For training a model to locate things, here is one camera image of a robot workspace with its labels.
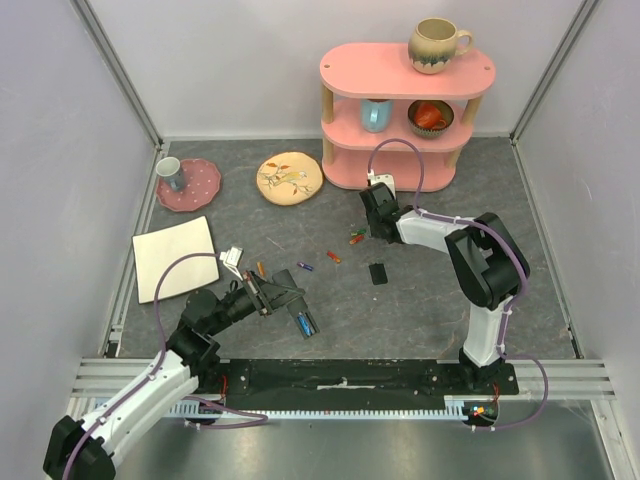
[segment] wooden post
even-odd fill
[[[327,137],[322,137],[322,163],[333,163],[333,143],[327,140]]]
[[[463,125],[473,125],[473,121],[476,118],[476,114],[478,113],[478,109],[480,108],[480,103],[482,103],[482,97],[472,98],[467,102],[467,106],[464,109],[464,113],[462,114],[462,120],[460,123]],[[458,158],[460,158],[460,153],[462,152],[462,147],[451,152],[449,157],[447,158],[445,165],[447,168],[455,168],[456,163],[458,163]]]
[[[322,121],[333,122],[333,92],[322,85]]]

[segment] woven bowl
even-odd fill
[[[442,114],[442,118],[444,118],[444,120],[447,122],[446,127],[440,128],[440,129],[422,128],[416,122],[413,121],[413,118],[416,115],[416,111],[418,110],[418,107],[423,102],[430,103],[431,105],[436,107],[438,110],[440,110],[440,113]],[[453,108],[451,108],[451,105],[449,105],[446,102],[443,102],[442,100],[416,100],[411,105],[409,105],[409,110],[407,111],[407,114],[409,117],[409,125],[411,125],[411,129],[413,130],[413,133],[415,133],[416,135],[422,138],[435,138],[442,135],[444,132],[447,131],[447,129],[453,123],[453,116],[454,116]]]

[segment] beige mug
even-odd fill
[[[467,37],[467,46],[458,48],[461,37]],[[438,73],[444,70],[451,59],[464,55],[473,48],[473,35],[467,30],[458,30],[444,18],[426,18],[413,31],[409,39],[409,59],[420,73]]]

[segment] pink plate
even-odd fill
[[[164,181],[158,180],[156,196],[160,205],[174,212],[193,212],[208,204],[220,191],[222,175],[215,164],[204,158],[186,158],[180,162],[187,186],[174,192]]]

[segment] shelf tier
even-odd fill
[[[463,125],[462,107],[451,103],[454,120],[442,135],[436,138],[418,137],[411,130],[407,118],[410,100],[396,100],[389,126],[380,133],[367,132],[360,123],[360,100],[346,98],[335,102],[333,107],[334,120],[331,123],[322,122],[325,136],[334,145],[353,150],[373,150],[380,142],[388,138],[402,138],[413,143],[421,152],[452,152],[464,146],[473,133],[473,125]],[[410,151],[403,143],[394,142],[382,147],[381,150]]]
[[[322,58],[320,75],[329,90],[345,97],[466,100],[489,90],[496,69],[474,48],[426,75],[411,65],[406,43],[347,43]]]
[[[370,151],[346,150],[333,147],[334,161],[329,165],[322,160],[325,177],[336,187],[351,190],[367,186],[367,165]],[[455,168],[445,167],[445,153],[425,153],[423,192],[435,192],[445,188],[456,173]],[[378,152],[373,162],[377,174],[390,173],[396,184],[396,190],[415,192],[420,179],[420,164],[413,152]]]

